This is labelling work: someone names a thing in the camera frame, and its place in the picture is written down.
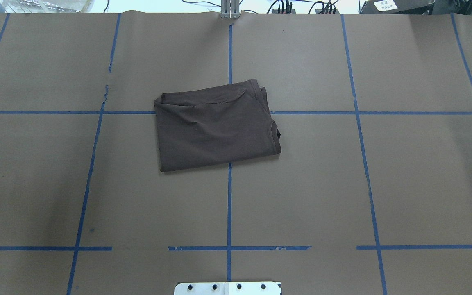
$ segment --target white bracket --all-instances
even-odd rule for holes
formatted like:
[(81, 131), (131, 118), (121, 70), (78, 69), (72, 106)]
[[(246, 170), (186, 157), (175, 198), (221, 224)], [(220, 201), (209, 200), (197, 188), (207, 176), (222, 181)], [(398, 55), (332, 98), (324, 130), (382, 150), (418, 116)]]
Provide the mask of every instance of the white bracket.
[(240, 18), (240, 0), (221, 0), (221, 18)]
[(174, 295), (281, 295), (279, 282), (179, 283)]

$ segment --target horizontal blue line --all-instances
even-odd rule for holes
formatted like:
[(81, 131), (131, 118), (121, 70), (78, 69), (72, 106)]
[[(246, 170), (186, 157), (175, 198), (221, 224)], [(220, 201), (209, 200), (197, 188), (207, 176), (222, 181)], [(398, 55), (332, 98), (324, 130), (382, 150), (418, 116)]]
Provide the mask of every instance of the horizontal blue line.
[(0, 251), (112, 251), (112, 247), (0, 246)]
[[(354, 115), (354, 111), (272, 111), (275, 115)], [(472, 112), (360, 111), (361, 115), (472, 115)], [(0, 114), (100, 114), (100, 111), (0, 111)], [(103, 114), (156, 114), (155, 111), (103, 111)]]
[[(472, 249), (472, 245), (385, 245), (380, 250)], [(356, 246), (356, 250), (377, 250), (377, 246)]]
[(287, 250), (287, 251), (303, 251), (308, 250), (312, 246), (180, 246), (168, 247), (169, 251), (271, 251), (271, 250)]

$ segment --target folded cloth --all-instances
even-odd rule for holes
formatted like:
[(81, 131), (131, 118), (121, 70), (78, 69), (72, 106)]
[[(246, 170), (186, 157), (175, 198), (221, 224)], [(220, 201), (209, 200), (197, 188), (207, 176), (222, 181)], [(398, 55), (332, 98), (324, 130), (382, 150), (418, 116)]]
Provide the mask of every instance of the folded cloth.
[(281, 153), (266, 89), (255, 79), (163, 93), (154, 108), (162, 172)]

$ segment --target dark gray fabric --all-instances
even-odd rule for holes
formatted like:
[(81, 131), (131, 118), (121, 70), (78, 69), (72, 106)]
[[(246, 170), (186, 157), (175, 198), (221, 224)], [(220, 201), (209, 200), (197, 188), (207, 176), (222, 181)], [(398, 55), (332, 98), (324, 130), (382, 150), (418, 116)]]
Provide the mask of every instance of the dark gray fabric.
[(163, 93), (154, 108), (162, 172), (281, 153), (266, 89), (256, 80)]

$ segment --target folded garment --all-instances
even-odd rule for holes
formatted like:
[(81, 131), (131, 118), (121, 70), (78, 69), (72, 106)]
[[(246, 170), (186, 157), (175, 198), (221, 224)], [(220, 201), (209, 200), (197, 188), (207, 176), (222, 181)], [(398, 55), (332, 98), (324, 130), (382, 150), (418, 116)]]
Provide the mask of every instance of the folded garment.
[(255, 79), (163, 93), (154, 108), (162, 172), (281, 153), (266, 89)]

